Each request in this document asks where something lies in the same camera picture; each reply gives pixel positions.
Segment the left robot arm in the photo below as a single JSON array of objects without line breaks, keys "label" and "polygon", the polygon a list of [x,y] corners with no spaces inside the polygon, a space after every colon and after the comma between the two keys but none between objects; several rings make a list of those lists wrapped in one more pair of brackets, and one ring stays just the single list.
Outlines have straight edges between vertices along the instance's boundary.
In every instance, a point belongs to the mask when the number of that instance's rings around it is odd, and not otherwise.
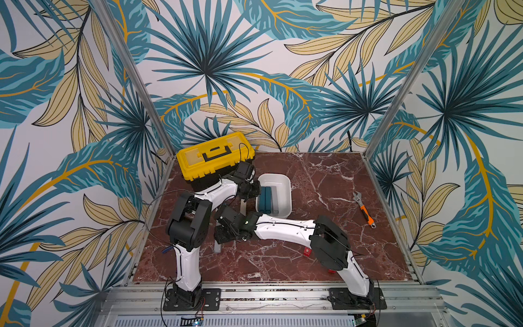
[{"label": "left robot arm", "polygon": [[202,296],[200,246],[206,239],[211,214],[229,199],[249,200],[260,194],[260,182],[251,162],[240,162],[221,177],[217,173],[196,181],[194,192],[183,191],[177,198],[166,234],[177,258],[177,277],[173,285],[175,299],[191,307]]}]

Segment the teal block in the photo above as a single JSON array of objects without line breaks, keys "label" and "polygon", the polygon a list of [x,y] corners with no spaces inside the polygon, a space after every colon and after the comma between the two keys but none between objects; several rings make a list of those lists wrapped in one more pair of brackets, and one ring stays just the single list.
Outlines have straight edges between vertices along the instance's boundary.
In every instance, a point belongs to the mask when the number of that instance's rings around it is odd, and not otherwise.
[{"label": "teal block", "polygon": [[265,206],[265,214],[271,214],[272,212],[272,188],[271,187],[265,187],[265,200],[264,200],[264,206]]},{"label": "teal block", "polygon": [[261,187],[260,189],[260,196],[258,201],[258,211],[265,214],[265,206],[264,206],[264,200],[265,200],[265,187]]}]

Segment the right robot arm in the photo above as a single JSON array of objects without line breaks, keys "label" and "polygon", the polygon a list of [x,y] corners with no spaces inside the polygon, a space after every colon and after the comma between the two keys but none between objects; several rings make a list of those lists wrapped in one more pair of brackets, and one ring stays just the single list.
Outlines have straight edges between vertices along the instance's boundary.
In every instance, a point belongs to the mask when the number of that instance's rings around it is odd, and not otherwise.
[{"label": "right robot arm", "polygon": [[373,282],[359,266],[346,233],[327,216],[298,221],[258,212],[243,215],[225,205],[216,212],[215,220],[215,240],[219,244],[256,238],[302,245],[312,251],[322,266],[336,271],[353,296],[373,300]]}]

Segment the white rectangular tray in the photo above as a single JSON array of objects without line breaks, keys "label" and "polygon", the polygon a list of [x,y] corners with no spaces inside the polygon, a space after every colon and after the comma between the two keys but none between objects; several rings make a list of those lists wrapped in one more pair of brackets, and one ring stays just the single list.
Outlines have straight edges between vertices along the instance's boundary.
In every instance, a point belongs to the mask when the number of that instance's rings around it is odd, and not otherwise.
[{"label": "white rectangular tray", "polygon": [[[272,217],[287,219],[292,212],[291,181],[284,174],[266,173],[258,178],[261,187],[272,188]],[[256,211],[258,211],[259,196],[256,198]]]}]

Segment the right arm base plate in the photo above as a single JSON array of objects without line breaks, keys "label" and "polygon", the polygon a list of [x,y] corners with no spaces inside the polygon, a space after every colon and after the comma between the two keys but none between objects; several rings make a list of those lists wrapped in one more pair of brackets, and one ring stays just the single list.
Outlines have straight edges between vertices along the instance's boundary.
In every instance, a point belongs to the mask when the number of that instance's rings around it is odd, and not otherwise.
[{"label": "right arm base plate", "polygon": [[387,309],[384,294],[380,288],[371,288],[368,296],[356,296],[347,288],[330,288],[327,300],[333,310],[374,311]]}]

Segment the beige wooden block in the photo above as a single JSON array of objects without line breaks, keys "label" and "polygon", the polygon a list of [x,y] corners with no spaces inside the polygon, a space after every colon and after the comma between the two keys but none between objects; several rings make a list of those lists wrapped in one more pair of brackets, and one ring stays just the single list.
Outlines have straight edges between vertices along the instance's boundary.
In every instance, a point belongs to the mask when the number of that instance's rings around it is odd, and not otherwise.
[{"label": "beige wooden block", "polygon": [[241,200],[240,212],[244,216],[247,215],[247,202],[245,200]]}]

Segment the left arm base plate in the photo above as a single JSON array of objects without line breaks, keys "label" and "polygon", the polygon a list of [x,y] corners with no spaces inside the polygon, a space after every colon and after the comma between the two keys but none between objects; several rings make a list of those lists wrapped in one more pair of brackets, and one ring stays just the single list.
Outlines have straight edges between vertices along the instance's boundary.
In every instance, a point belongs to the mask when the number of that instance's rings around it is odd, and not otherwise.
[{"label": "left arm base plate", "polygon": [[174,286],[164,295],[164,311],[218,311],[221,302],[220,288],[207,288],[189,292]]}]

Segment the grey block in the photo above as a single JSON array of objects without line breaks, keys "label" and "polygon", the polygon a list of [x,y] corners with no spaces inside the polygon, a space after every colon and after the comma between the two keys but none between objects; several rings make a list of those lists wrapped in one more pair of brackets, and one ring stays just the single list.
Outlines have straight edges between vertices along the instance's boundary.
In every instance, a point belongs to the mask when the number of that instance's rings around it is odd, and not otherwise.
[{"label": "grey block", "polygon": [[221,250],[222,250],[222,245],[219,244],[218,242],[215,242],[215,244],[214,244],[214,253],[221,253]]}]

